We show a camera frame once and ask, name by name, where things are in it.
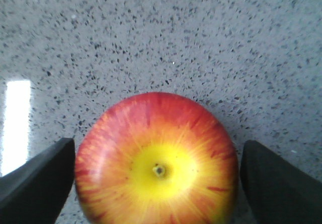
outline apple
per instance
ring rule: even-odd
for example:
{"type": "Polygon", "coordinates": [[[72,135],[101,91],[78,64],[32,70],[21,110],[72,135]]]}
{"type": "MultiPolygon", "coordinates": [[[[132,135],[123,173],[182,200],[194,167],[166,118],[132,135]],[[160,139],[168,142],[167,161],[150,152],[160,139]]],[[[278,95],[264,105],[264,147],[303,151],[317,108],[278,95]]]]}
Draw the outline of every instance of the apple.
{"type": "Polygon", "coordinates": [[[209,111],[152,92],[98,119],[79,146],[75,182],[92,223],[227,223],[237,170],[235,148],[209,111]]]}

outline red streak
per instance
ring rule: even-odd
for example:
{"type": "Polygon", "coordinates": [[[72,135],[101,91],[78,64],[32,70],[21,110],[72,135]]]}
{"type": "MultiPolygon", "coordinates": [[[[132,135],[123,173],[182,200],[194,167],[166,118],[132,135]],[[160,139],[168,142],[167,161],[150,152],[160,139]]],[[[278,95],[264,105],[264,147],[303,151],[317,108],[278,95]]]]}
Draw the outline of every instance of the red streak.
{"type": "Polygon", "coordinates": [[[170,224],[176,224],[175,218],[173,217],[173,214],[170,215],[170,224]]]}
{"type": "Polygon", "coordinates": [[[101,220],[101,218],[102,218],[103,216],[105,216],[105,215],[106,215],[106,211],[104,211],[102,214],[99,214],[99,215],[93,216],[92,218],[93,218],[93,220],[94,220],[94,221],[100,221],[100,220],[101,220]]]}
{"type": "Polygon", "coordinates": [[[150,124],[151,124],[150,115],[151,115],[150,106],[147,104],[146,109],[145,109],[145,117],[146,117],[147,127],[150,127],[150,124]]]}
{"type": "Polygon", "coordinates": [[[235,157],[235,152],[234,151],[229,153],[229,154],[227,154],[227,155],[224,155],[221,159],[222,160],[227,160],[227,159],[230,159],[230,158],[233,158],[233,157],[235,157]]]}
{"type": "Polygon", "coordinates": [[[212,191],[227,191],[228,189],[225,188],[219,188],[219,187],[213,187],[213,186],[208,186],[207,187],[208,190],[212,190],[212,191]]]}
{"type": "Polygon", "coordinates": [[[191,123],[191,126],[190,126],[190,129],[192,129],[194,126],[196,126],[196,124],[199,122],[201,116],[198,116],[192,123],[191,123]]]}
{"type": "Polygon", "coordinates": [[[202,220],[206,223],[206,224],[212,224],[212,222],[206,218],[202,218],[202,220]]]}

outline gray speckled surface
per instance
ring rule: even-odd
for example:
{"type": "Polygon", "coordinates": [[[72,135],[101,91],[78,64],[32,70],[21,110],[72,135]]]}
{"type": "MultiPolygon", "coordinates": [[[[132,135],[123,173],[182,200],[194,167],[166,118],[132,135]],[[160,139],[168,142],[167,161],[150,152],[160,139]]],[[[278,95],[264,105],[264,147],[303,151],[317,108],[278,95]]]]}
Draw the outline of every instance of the gray speckled surface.
{"type": "MultiPolygon", "coordinates": [[[[6,83],[31,81],[29,158],[121,99],[177,93],[322,181],[322,0],[0,0],[6,83]]],[[[75,190],[57,224],[88,223],[75,190]]],[[[232,223],[255,223],[239,193],[232,223]]]]}

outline granite countertop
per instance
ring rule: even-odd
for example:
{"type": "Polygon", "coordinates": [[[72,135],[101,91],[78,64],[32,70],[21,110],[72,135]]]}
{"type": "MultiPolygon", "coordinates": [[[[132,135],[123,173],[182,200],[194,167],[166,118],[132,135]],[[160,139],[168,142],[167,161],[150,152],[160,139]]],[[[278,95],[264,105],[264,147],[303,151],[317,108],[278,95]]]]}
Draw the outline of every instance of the granite countertop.
{"type": "MultiPolygon", "coordinates": [[[[165,91],[211,111],[239,159],[255,139],[322,181],[321,8],[322,0],[0,0],[2,175],[63,136],[77,148],[118,101],[165,91]],[[14,158],[8,142],[20,150],[14,158]]],[[[88,223],[74,188],[56,223],[88,223]]],[[[231,223],[255,223],[242,191],[231,223]]]]}

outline apple bottom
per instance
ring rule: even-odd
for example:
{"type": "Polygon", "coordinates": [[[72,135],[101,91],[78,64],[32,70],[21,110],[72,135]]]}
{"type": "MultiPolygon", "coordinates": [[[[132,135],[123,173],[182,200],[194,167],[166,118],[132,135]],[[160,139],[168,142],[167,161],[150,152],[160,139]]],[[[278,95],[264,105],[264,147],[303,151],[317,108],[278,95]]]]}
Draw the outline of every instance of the apple bottom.
{"type": "Polygon", "coordinates": [[[236,196],[234,148],[209,156],[203,146],[147,144],[133,157],[96,160],[100,170],[76,172],[85,214],[104,224],[227,223],[236,196]]]}

